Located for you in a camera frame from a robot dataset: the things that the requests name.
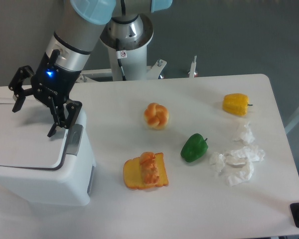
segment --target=white box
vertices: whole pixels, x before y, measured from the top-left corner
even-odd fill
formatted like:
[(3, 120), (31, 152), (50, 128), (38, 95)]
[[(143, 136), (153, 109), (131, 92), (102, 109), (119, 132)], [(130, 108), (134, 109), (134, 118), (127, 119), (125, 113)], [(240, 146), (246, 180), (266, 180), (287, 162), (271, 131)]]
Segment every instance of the white box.
[(26, 100), (13, 113), (14, 101), (0, 98), (0, 184), (30, 202), (83, 206), (96, 166), (81, 110), (76, 124), (48, 138), (49, 108)]

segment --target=white table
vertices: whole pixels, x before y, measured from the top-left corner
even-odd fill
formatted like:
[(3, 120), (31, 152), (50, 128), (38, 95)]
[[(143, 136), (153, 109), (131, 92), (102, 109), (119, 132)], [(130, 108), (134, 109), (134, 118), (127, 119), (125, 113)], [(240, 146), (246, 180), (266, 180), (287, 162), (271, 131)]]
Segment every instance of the white table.
[[(232, 136), (241, 118), (221, 109), (224, 95), (250, 97), (246, 119), (265, 161), (250, 182), (229, 187), (208, 155), (241, 147)], [(0, 97), (11, 97), (0, 87)], [(31, 204), (0, 186), (0, 239), (239, 239), (295, 235), (290, 203), (299, 202), (299, 177), (269, 79), (264, 75), (76, 84), (71, 92), (88, 116), (97, 168), (85, 207)], [(169, 109), (163, 131), (148, 129), (151, 102)], [(180, 157), (186, 140), (208, 138), (207, 154)], [(123, 165), (144, 151), (163, 152), (169, 186), (129, 190)]]

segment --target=tissue paper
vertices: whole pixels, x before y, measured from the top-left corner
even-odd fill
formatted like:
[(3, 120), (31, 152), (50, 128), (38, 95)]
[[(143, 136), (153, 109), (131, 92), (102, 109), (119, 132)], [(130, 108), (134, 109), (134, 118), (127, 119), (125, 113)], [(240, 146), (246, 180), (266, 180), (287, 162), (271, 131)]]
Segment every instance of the tissue paper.
[(209, 158), (209, 164), (213, 165), (213, 168), (216, 172), (221, 172), (221, 170), (225, 167), (225, 156), (218, 152), (213, 152)]
[(233, 141), (242, 141), (244, 145), (248, 145), (255, 140), (249, 124), (249, 121), (244, 121), (239, 124), (233, 136)]
[(247, 158), (252, 162), (263, 161), (265, 156), (265, 152), (258, 145), (249, 145), (238, 150), (227, 151), (226, 154), (237, 158)]
[(246, 165), (238, 172), (232, 173), (226, 178), (226, 183), (229, 186), (235, 186), (239, 183), (248, 181), (254, 173), (254, 165), (247, 161)]
[(234, 157), (232, 155), (226, 156), (225, 161), (227, 164), (233, 165), (233, 166), (245, 165), (247, 163), (246, 158), (238, 158), (238, 157)]

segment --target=label sticker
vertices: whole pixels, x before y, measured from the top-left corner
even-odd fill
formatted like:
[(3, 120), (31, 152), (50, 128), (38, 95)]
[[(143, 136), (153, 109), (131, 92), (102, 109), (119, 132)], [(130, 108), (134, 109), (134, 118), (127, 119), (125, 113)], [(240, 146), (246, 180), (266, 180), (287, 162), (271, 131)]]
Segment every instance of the label sticker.
[(127, 51), (117, 51), (116, 56), (118, 59), (127, 58), (128, 54)]

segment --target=container lid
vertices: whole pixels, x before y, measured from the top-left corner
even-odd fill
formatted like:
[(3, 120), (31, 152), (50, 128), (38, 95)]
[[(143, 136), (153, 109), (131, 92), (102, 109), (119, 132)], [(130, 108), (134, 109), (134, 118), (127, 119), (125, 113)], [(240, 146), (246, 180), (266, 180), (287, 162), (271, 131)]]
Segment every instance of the container lid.
[(47, 168), (60, 165), (67, 130), (61, 128), (49, 138), (54, 123), (49, 108), (25, 100), (13, 113), (13, 99), (0, 98), (0, 166)]

